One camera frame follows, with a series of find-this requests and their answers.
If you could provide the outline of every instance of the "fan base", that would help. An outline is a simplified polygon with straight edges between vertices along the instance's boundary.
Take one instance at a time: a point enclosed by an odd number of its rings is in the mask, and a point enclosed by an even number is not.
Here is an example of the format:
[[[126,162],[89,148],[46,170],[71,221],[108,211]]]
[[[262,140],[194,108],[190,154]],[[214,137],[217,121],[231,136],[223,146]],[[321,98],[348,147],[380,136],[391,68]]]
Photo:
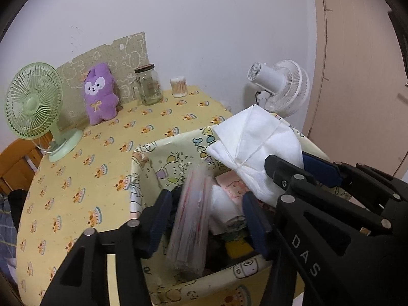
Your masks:
[[[58,161],[71,152],[82,139],[82,135],[83,132],[78,129],[71,129],[64,132],[62,138],[65,138],[67,141],[56,152],[48,156],[50,162]]]

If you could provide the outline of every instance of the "white cloth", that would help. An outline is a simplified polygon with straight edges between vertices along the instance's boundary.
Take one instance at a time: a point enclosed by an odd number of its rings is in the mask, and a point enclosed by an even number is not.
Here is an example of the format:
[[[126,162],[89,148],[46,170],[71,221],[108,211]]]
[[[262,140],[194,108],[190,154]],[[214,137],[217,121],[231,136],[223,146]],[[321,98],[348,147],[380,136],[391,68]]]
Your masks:
[[[213,185],[209,228],[213,235],[238,231],[246,225],[242,209],[231,200],[224,189]]]
[[[302,304],[303,304],[303,294],[304,294],[304,292],[302,292],[295,299],[293,299],[292,306],[302,306]]]
[[[16,258],[9,258],[6,260],[7,261],[7,266],[9,267],[9,272],[11,277],[13,278],[14,282],[18,284],[17,280],[17,273],[16,273],[16,268],[17,268],[17,259]]]
[[[259,200],[276,206],[284,191],[266,175],[265,159],[275,154],[303,169],[301,146],[292,129],[254,105],[213,130],[219,140],[207,153],[234,170]]]

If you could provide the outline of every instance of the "table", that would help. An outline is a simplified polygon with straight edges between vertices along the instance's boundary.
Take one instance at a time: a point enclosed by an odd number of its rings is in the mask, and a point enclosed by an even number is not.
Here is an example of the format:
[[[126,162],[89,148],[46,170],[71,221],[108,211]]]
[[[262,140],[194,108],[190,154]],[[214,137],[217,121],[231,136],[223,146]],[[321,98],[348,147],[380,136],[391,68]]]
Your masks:
[[[155,105],[125,104],[118,116],[87,126],[75,149],[60,161],[45,156],[34,176],[17,237],[22,301],[37,306],[59,265],[84,229],[116,229],[129,219],[127,176],[139,144],[220,123],[231,116],[198,87]],[[109,297],[118,305],[113,256],[108,257]]]

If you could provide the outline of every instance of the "white desk fan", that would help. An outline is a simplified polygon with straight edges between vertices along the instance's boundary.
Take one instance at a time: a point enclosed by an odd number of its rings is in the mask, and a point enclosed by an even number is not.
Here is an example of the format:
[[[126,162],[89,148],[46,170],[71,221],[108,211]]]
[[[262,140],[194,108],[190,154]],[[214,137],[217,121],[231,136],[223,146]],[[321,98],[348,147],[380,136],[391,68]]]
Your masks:
[[[11,130],[22,139],[37,139],[51,131],[54,141],[44,149],[55,162],[68,154],[82,138],[82,131],[71,129],[63,134],[57,127],[62,108],[61,79],[46,63],[32,63],[14,76],[7,91],[5,116]]]
[[[284,60],[272,68],[256,62],[248,71],[248,79],[262,91],[258,105],[268,112],[287,117],[299,110],[309,95],[309,77],[296,62]]]

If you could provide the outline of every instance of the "fan stand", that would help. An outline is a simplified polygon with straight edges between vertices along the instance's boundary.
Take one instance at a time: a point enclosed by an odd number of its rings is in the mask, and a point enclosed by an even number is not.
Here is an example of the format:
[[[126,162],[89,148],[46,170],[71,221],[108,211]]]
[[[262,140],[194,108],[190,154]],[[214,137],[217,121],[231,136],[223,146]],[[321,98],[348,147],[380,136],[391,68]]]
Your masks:
[[[71,129],[61,134],[56,123],[50,128],[54,141],[58,148],[48,155],[50,162],[56,162],[71,152],[82,139],[83,132],[79,129]]]

